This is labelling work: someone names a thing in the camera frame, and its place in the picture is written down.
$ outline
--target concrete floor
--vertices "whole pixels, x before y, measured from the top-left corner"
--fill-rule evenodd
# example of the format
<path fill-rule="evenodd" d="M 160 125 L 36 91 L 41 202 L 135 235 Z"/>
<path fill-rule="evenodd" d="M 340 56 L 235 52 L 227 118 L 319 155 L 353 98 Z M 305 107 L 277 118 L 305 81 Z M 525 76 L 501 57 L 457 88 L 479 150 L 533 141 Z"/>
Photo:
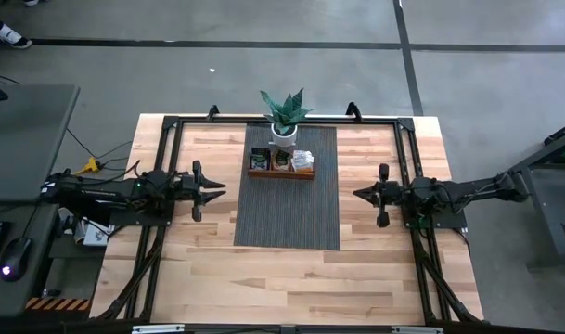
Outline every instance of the concrete floor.
<path fill-rule="evenodd" d="M 565 45 L 565 0 L 402 4 L 411 43 Z M 16 1 L 0 17 L 37 38 L 399 42 L 391 0 L 62 0 L 28 9 Z M 414 52 L 413 60 L 424 113 L 439 117 L 456 181 L 510 167 L 565 125 L 565 54 Z M 142 112 L 212 104 L 264 112 L 259 89 L 282 96 L 304 86 L 305 104 L 318 113 L 341 114 L 355 101 L 365 114 L 412 115 L 399 50 L 0 47 L 0 74 L 81 86 L 70 128 L 96 152 L 131 139 Z M 67 137 L 57 169 L 86 157 Z M 466 216 L 486 319 L 565 330 L 565 269 L 525 268 L 551 251 L 532 205 L 489 200 Z M 92 284 L 74 274 L 80 266 L 58 267 L 73 277 L 56 280 L 62 289 L 90 293 Z"/>

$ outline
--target gray rug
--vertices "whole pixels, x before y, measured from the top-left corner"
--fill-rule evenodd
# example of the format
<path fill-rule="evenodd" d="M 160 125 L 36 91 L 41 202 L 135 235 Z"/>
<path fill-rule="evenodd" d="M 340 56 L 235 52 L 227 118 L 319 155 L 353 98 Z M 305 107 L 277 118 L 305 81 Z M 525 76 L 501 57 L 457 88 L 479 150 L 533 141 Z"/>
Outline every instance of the gray rug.
<path fill-rule="evenodd" d="M 315 180 L 248 176 L 251 148 L 268 148 L 269 125 L 249 124 L 235 246 L 340 250 L 336 128 L 299 126 L 295 149 L 315 157 Z"/>

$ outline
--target person's foot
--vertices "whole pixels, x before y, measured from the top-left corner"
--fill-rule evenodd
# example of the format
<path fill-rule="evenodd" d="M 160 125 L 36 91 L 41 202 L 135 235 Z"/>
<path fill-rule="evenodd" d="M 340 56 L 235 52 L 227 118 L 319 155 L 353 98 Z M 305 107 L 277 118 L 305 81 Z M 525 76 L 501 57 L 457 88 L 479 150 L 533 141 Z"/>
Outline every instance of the person's foot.
<path fill-rule="evenodd" d="M 17 49 L 26 49 L 32 45 L 30 39 L 20 36 L 6 25 L 0 30 L 0 41 Z"/>

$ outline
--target wooden table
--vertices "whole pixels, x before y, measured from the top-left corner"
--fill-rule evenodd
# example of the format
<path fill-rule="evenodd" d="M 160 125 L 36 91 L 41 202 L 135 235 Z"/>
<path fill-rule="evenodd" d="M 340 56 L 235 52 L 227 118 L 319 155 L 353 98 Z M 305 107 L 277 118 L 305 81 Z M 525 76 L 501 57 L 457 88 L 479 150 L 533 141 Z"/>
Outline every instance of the wooden table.
<path fill-rule="evenodd" d="M 139 171 L 152 169 L 163 116 L 140 115 L 129 166 L 141 160 Z M 437 118 L 414 120 L 425 175 L 449 179 Z M 226 194 L 203 209 L 201 223 L 192 220 L 191 203 L 177 203 L 163 247 L 152 321 L 423 324 L 412 242 L 399 209 L 390 207 L 390 226 L 377 228 L 377 209 L 353 195 L 375 183 L 381 162 L 390 164 L 391 180 L 400 180 L 392 128 L 337 126 L 341 251 L 321 251 L 233 246 L 245 127 L 206 123 L 184 128 L 177 170 L 190 171 L 191 162 L 200 160 L 207 177 L 226 184 Z M 404 144 L 411 157 L 405 135 Z M 166 157 L 170 151 L 167 145 Z M 436 234 L 445 279 L 482 317 L 465 243 L 451 230 Z M 126 227 L 109 241 L 91 316 L 106 310 L 130 278 L 139 235 L 139 227 Z M 430 291 L 439 315 L 433 283 Z"/>

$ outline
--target computer mouse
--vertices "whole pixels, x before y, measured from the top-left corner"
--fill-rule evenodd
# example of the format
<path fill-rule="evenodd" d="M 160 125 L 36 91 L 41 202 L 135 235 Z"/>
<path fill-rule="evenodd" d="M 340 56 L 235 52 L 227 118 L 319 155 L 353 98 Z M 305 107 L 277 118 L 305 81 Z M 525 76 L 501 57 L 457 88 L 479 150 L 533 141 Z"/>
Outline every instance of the computer mouse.
<path fill-rule="evenodd" d="M 32 240 L 26 237 L 12 239 L 2 252 L 0 274 L 2 280 L 14 282 L 26 273 Z"/>

